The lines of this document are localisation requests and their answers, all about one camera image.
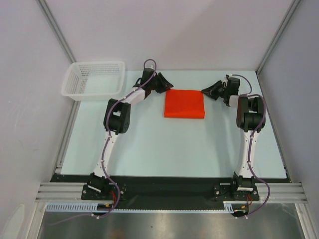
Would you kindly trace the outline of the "orange t shirt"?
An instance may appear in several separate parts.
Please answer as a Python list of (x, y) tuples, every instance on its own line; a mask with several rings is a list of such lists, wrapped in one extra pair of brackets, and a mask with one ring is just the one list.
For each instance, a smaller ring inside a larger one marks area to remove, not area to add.
[(198, 90), (169, 90), (165, 95), (165, 118), (204, 119), (204, 95)]

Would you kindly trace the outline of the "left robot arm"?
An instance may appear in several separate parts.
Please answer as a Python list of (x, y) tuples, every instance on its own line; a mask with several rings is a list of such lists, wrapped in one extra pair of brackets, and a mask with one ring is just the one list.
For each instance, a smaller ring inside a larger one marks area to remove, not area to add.
[(110, 193), (110, 184), (115, 182), (108, 174), (108, 164), (118, 137), (126, 133), (130, 126), (131, 107), (145, 100), (152, 91), (159, 94), (173, 87), (162, 73), (152, 68), (145, 68), (142, 76), (137, 79), (132, 90), (122, 99), (108, 101), (103, 125), (106, 131), (105, 143), (101, 159), (90, 174), (87, 186), (98, 199), (105, 199)]

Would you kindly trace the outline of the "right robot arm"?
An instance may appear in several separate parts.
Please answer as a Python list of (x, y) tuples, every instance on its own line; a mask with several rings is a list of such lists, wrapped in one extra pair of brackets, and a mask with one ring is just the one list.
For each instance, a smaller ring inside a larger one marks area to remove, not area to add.
[(217, 100), (222, 98), (228, 107), (237, 109), (236, 126), (240, 130), (240, 152), (237, 169), (228, 185), (215, 185), (215, 200), (258, 200), (256, 182), (264, 183), (254, 172), (257, 139), (266, 123), (267, 106), (261, 95), (253, 94), (250, 81), (239, 74), (226, 75), (201, 92)]

